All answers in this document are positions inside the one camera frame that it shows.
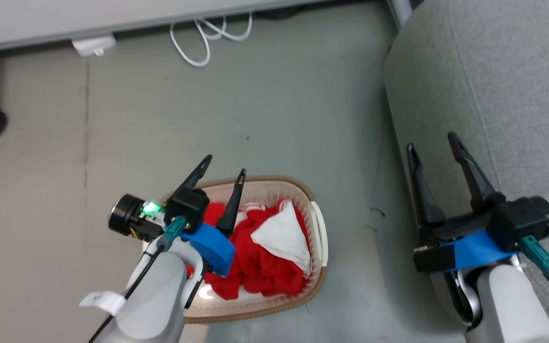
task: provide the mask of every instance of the gray sofa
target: gray sofa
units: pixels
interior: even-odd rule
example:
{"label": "gray sofa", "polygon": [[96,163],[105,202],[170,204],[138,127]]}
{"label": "gray sofa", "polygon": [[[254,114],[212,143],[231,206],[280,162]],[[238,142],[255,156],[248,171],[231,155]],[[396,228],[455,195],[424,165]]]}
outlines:
{"label": "gray sofa", "polygon": [[[549,0],[426,0],[392,45],[384,80],[400,152],[416,144],[446,215],[470,211],[448,131],[508,198],[549,200]],[[527,264],[549,315],[549,283]]]}

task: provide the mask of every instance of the concrete floor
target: concrete floor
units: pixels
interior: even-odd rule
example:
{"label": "concrete floor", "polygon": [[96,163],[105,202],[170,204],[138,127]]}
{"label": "concrete floor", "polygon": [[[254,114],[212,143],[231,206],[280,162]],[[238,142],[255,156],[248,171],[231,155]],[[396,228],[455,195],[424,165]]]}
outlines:
{"label": "concrete floor", "polygon": [[[233,24],[242,31],[244,23]],[[107,229],[124,193],[159,198],[206,155],[206,180],[287,174],[314,192],[329,265],[305,307],[215,325],[185,342],[457,342],[414,271],[414,224],[384,101],[396,29],[385,2],[256,20],[190,67],[168,33],[0,57],[0,342],[87,341],[104,315],[91,291],[123,291],[139,241]],[[193,30],[177,34],[203,53]],[[383,217],[372,208],[381,209]]]}

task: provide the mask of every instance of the red cloth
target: red cloth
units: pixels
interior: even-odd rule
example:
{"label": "red cloth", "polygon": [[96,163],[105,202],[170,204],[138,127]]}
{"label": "red cloth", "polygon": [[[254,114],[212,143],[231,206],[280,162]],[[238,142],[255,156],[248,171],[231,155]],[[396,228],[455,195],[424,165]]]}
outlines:
{"label": "red cloth", "polygon": [[[204,222],[215,226],[223,215],[225,206],[210,204],[204,215]],[[305,222],[301,213],[296,210],[296,218],[307,238]],[[230,300],[238,298],[238,288],[243,285],[249,293],[262,293],[265,297],[277,294],[299,295],[308,280],[298,266],[286,259],[272,255],[265,248],[253,243],[251,233],[261,226],[266,219],[279,213],[279,206],[247,212],[247,219],[238,224],[230,241],[235,245],[233,265],[226,278],[213,273],[205,275],[205,282],[220,297]]]}

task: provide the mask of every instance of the basket rim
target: basket rim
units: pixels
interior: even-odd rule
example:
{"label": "basket rim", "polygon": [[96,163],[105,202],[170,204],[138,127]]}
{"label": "basket rim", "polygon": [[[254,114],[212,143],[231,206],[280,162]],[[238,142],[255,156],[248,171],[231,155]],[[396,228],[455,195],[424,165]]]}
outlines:
{"label": "basket rim", "polygon": [[[215,180],[213,182],[200,183],[196,185],[196,187],[204,189],[204,188],[215,187],[218,185],[233,184],[235,182],[236,182],[235,178],[227,178],[222,180]],[[312,193],[312,191],[309,189],[309,187],[307,187],[305,184],[303,184],[299,180],[296,180],[295,178],[292,178],[290,176],[284,176],[284,175],[247,176],[244,182],[245,183],[247,182],[286,182],[298,187],[306,195],[306,197],[310,202],[315,201],[315,196]],[[168,197],[170,197],[171,194],[172,192],[169,193],[165,198],[163,198],[161,200],[161,203],[164,202],[166,199],[168,199]],[[326,274],[327,274],[327,266],[321,267],[319,278],[315,283],[315,286],[313,287],[313,289],[302,298],[294,299],[289,303],[268,308],[266,310],[251,311],[247,313],[215,315],[212,317],[185,317],[185,323],[186,324],[205,324],[205,323],[242,321],[244,319],[262,317],[264,315],[270,315],[278,312],[291,310],[292,308],[296,308],[298,306],[302,306],[303,304],[307,304],[307,302],[311,301],[312,298],[314,298],[316,294],[319,293],[319,291],[321,290],[321,287],[323,286],[323,283],[325,282]]]}

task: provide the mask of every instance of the white cable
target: white cable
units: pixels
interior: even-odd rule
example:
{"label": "white cable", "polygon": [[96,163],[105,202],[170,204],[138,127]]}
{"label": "white cable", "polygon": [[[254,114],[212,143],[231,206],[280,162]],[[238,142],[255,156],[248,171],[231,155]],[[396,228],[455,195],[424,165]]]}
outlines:
{"label": "white cable", "polygon": [[[209,61],[211,61],[211,48],[209,47],[209,41],[210,40],[218,40],[222,36],[226,37],[227,39],[233,40],[233,41],[242,41],[247,39],[251,33],[251,26],[253,25],[253,14],[249,12],[249,21],[247,22],[247,28],[245,29],[244,33],[242,35],[231,35],[230,33],[226,32],[227,24],[226,24],[226,17],[223,16],[223,23],[222,27],[218,28],[211,22],[205,20],[204,18],[194,18],[194,24],[196,24],[196,28],[198,29],[198,32],[200,33],[201,37],[204,41],[204,46],[207,50],[207,57],[205,57],[202,61],[194,61],[188,57],[183,50],[181,50],[181,47],[179,47],[179,44],[177,43],[177,40],[175,39],[175,34],[173,32],[173,29],[175,27],[175,23],[172,23],[170,28],[168,29],[168,33],[171,36],[171,41],[173,41],[173,44],[175,45],[175,48],[177,48],[177,51],[183,57],[183,59],[187,62],[193,65],[194,67],[204,67],[205,65],[209,64]],[[207,35],[207,33],[203,30],[203,24],[205,24],[208,28],[212,29],[216,32],[214,35]]]}

